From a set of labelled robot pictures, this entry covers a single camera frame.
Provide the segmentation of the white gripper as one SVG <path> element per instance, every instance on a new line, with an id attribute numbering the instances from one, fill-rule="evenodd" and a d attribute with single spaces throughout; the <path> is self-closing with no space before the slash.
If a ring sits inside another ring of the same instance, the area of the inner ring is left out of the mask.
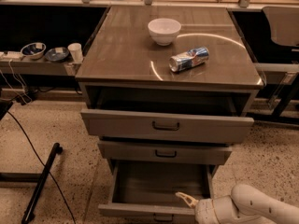
<path id="1" fill-rule="evenodd" d="M 195 220 L 198 224 L 219 224 L 211 199 L 198 201 L 193 196 L 183 192 L 177 192 L 176 196 L 183 200 L 190 208 L 195 208 Z"/>

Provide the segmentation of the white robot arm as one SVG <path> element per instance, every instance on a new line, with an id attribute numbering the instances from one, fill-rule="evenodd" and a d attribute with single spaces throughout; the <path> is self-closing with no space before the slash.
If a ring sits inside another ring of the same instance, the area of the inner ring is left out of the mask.
<path id="1" fill-rule="evenodd" d="M 217 199 L 196 200 L 183 192 L 176 196 L 194 210 L 198 224 L 257 224 L 260 217 L 276 224 L 299 224 L 298 207 L 246 184 L 235 185 L 230 195 Z"/>

